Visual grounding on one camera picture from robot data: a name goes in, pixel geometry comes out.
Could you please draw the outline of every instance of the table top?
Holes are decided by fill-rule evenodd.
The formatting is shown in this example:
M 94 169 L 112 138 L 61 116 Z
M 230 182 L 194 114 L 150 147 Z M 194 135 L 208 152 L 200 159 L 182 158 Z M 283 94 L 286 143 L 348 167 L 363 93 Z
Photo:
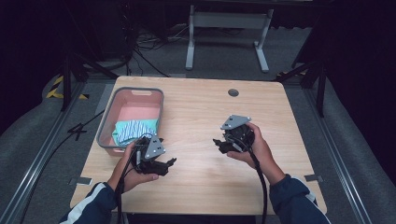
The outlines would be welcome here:
M 281 169 L 304 180 L 314 173 L 283 86 L 275 82 L 119 77 L 120 87 L 163 91 L 159 137 L 166 153 L 157 161 L 177 158 L 166 176 L 122 195 L 124 212 L 157 214 L 261 215 L 262 186 L 255 170 L 219 152 L 212 139 L 222 140 L 220 125 L 231 115 L 247 116 L 261 127 Z M 239 91 L 232 97 L 229 89 Z M 81 176 L 92 183 L 109 179 L 120 157 L 112 157 L 96 140 Z M 326 213 L 318 182 L 305 182 Z M 77 186 L 70 205 L 85 198 L 92 186 Z M 273 214 L 268 203 L 268 214 Z

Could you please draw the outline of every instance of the human hand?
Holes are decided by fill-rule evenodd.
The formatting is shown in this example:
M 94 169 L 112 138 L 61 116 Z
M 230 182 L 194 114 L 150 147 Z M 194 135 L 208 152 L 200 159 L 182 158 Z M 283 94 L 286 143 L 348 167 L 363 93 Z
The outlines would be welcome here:
M 262 138 L 262 132 L 258 126 L 253 123 L 247 123 L 247 126 L 254 132 L 254 142 L 252 145 L 253 153 L 260 162 L 262 172 L 267 177 L 271 185 L 285 177 L 283 171 L 276 164 L 272 155 L 271 149 L 268 147 L 267 142 Z M 251 168 L 255 169 L 253 159 L 250 154 L 246 152 L 227 152 L 227 156 L 233 159 L 246 162 Z
M 122 171 L 125 168 L 126 163 L 128 162 L 131 153 L 133 152 L 134 142 L 129 144 L 124 151 L 122 158 L 117 163 L 116 167 L 114 168 L 113 174 L 108 179 L 107 184 L 115 191 L 116 187 L 119 183 L 120 177 L 122 175 Z M 124 177 L 124 190 L 123 192 L 127 192 L 138 184 L 146 183 L 152 180 L 158 179 L 158 175 L 156 174 L 138 174 L 135 169 L 133 169 L 131 163 L 128 164 L 128 168 L 126 169 L 127 175 Z

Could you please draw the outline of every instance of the striped cloth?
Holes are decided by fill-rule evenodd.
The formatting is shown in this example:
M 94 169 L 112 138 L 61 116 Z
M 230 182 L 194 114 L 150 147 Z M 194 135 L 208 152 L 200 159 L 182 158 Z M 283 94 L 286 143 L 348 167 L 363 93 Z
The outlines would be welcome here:
M 156 119 L 118 121 L 113 132 L 113 140 L 117 146 L 126 146 L 143 135 L 151 137 L 156 134 L 156 125 Z

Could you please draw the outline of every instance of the blue jacket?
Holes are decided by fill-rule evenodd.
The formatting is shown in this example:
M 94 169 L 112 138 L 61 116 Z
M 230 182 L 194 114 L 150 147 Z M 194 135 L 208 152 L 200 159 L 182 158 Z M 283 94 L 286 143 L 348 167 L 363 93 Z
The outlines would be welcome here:
M 330 223 L 318 209 L 315 195 L 301 180 L 290 175 L 270 187 L 270 200 L 282 224 Z M 107 224 L 116 207 L 114 190 L 107 183 L 99 183 L 62 217 L 60 223 Z

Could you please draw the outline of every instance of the black wire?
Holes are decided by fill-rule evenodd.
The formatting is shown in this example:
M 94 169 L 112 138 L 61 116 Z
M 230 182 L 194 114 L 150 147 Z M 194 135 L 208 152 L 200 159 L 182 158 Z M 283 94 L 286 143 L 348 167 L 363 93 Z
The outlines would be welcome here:
M 263 208 L 262 208 L 262 224 L 265 223 L 267 219 L 267 207 L 268 207 L 268 196 L 267 196 L 267 186 L 265 184 L 264 175 L 262 174 L 262 168 L 260 167 L 260 162 L 257 160 L 256 155 L 254 155 L 253 150 L 248 150 L 251 159 L 253 159 L 257 174 L 259 175 L 260 181 L 262 182 L 262 194 L 263 194 Z
M 97 114 L 95 117 L 93 117 L 92 119 L 90 119 L 89 121 L 85 122 L 84 124 L 82 124 L 81 128 L 84 127 L 85 125 L 89 124 L 91 121 L 93 121 L 94 119 L 96 119 L 97 117 L 99 117 L 101 114 L 103 114 L 105 112 L 105 110 L 103 110 L 102 112 L 100 112 L 99 114 Z M 29 197 L 27 198 L 27 202 L 25 207 L 23 208 L 23 213 L 21 215 L 21 220 L 20 223 L 22 224 L 24 221 L 24 218 L 26 216 L 30 201 L 32 201 L 33 198 L 33 193 L 35 192 L 35 187 L 37 186 L 38 180 L 40 179 L 41 175 L 43 174 L 47 164 L 50 162 L 50 159 L 52 158 L 52 156 L 55 154 L 55 152 L 61 147 L 61 145 L 67 141 L 73 134 L 75 133 L 70 133 L 69 135 L 66 136 L 66 138 L 55 148 L 52 150 L 51 154 L 49 155 L 49 157 L 46 159 L 43 168 L 40 170 L 40 172 L 37 175 L 37 179 L 35 180 L 35 183 L 32 186 L 32 190 L 29 193 Z
M 140 135 L 140 137 L 136 140 L 136 143 L 138 142 L 139 139 L 141 139 L 143 136 L 145 136 L 146 134 L 150 134 L 152 136 L 151 133 L 143 133 L 142 135 Z M 131 163 L 132 157 L 133 155 L 136 153 L 136 151 L 140 150 L 140 148 L 143 147 L 142 145 L 134 145 L 133 151 L 131 152 L 131 155 L 128 158 L 128 161 L 126 162 L 120 179 L 119 179 L 119 183 L 117 184 L 116 190 L 115 190 L 115 194 L 116 194 L 116 202 L 117 202 L 117 223 L 120 224 L 121 219 L 123 219 L 122 216 L 122 199 L 121 199 L 121 194 L 124 191 L 124 178 L 125 176 L 131 172 L 133 169 L 135 169 L 135 167 L 133 167 L 132 169 L 130 169 L 128 172 L 126 171 L 128 169 L 129 164 Z
M 254 165 L 255 165 L 255 169 L 257 171 L 257 174 L 259 175 L 259 179 L 260 182 L 262 182 L 262 195 L 263 195 L 263 208 L 262 208 L 262 224 L 265 223 L 265 219 L 267 219 L 267 208 L 268 208 L 268 196 L 267 196 L 267 185 L 265 184 L 265 179 L 264 179 L 264 175 L 262 174 L 262 168 L 260 167 L 260 162 L 257 159 L 256 155 L 254 155 L 254 152 L 252 150 L 251 147 L 248 147 L 244 142 L 242 142 L 240 139 L 233 137 L 231 134 L 225 134 L 224 135 L 225 138 L 231 139 L 231 140 L 236 140 L 238 141 L 240 144 L 242 144 L 242 146 L 244 146 L 244 149 L 246 149 L 248 151 L 248 153 L 250 154 L 251 159 L 253 159 Z
M 157 72 L 159 72 L 161 75 L 163 75 L 163 76 L 165 76 L 165 77 L 170 77 L 169 75 L 166 75 L 164 72 L 162 72 L 162 71 L 160 71 L 158 68 L 156 68 L 151 62 L 149 62 L 149 61 L 143 56 L 143 54 L 142 54 L 140 51 L 134 49 L 134 52 L 136 52 L 137 55 L 139 55 L 143 60 L 145 60 L 149 65 L 151 65 L 151 67 L 153 67 L 153 68 L 154 68 Z

